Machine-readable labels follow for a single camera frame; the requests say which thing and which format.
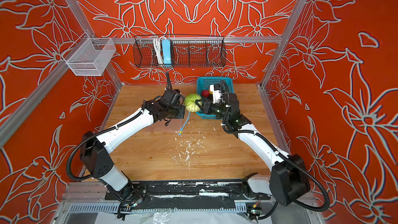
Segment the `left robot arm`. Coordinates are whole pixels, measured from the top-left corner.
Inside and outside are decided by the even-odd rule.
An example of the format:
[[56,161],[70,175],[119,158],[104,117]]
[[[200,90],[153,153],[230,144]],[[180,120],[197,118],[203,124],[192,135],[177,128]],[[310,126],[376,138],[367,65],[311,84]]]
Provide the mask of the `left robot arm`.
[[[184,97],[172,87],[169,73],[166,73],[166,88],[163,95],[153,100],[143,101],[142,106],[117,124],[96,134],[86,133],[79,145],[74,148],[66,163],[66,174],[72,181],[83,181],[93,177],[102,182],[113,194],[126,195],[133,192],[129,178],[117,168],[110,154],[124,141],[140,130],[158,121],[168,126],[173,119],[183,119]],[[72,172],[72,161],[77,153],[89,171],[88,176],[76,176]]]

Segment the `green cabbage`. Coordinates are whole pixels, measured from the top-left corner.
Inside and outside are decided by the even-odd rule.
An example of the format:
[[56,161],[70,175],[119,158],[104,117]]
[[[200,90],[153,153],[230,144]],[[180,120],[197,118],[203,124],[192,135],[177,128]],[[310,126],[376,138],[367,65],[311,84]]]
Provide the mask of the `green cabbage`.
[[199,94],[192,93],[185,97],[184,105],[188,112],[196,113],[201,110],[200,107],[196,104],[197,100],[199,105],[202,106],[202,98]]

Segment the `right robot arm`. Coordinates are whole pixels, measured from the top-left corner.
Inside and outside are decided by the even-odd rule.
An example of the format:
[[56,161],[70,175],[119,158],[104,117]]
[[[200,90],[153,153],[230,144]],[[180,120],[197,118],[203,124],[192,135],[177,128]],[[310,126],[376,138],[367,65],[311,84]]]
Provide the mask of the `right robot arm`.
[[[262,135],[240,112],[239,100],[235,94],[224,94],[216,103],[205,99],[196,100],[195,104],[204,114],[220,118],[223,130],[247,144],[269,168],[271,175],[266,182],[262,183],[259,176],[248,179],[251,191],[271,195],[283,206],[295,203],[314,212],[329,209],[330,197],[327,190],[307,171],[304,160],[299,155],[290,155],[281,150]],[[310,183],[314,183],[323,195],[321,206],[311,206],[299,201],[301,196],[310,191]]]

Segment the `clear zip top bag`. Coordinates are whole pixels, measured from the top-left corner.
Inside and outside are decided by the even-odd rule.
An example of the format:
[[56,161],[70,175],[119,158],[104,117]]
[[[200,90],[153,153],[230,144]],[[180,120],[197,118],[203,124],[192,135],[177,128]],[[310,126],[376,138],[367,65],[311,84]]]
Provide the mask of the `clear zip top bag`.
[[184,128],[185,128],[185,126],[186,126],[186,125],[188,124],[188,122],[189,122],[190,115],[191,115],[191,112],[190,112],[190,111],[188,111],[188,113],[187,113],[187,117],[186,117],[186,119],[185,119],[184,123],[183,123],[183,124],[181,124],[181,126],[180,126],[180,129],[179,129],[179,131],[177,132],[177,135],[179,135],[179,136],[181,136],[181,135],[182,135],[182,133],[183,133],[183,130],[184,130]]

